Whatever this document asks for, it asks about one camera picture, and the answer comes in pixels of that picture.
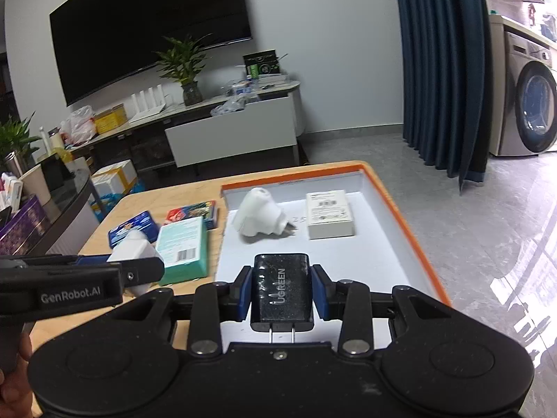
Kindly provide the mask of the left hand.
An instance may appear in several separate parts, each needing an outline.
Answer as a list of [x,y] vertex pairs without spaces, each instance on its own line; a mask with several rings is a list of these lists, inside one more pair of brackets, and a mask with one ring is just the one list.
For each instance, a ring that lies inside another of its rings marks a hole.
[[21,336],[17,364],[13,372],[1,372],[2,418],[32,417],[33,393],[28,381],[28,362],[32,356],[32,345],[28,333]]

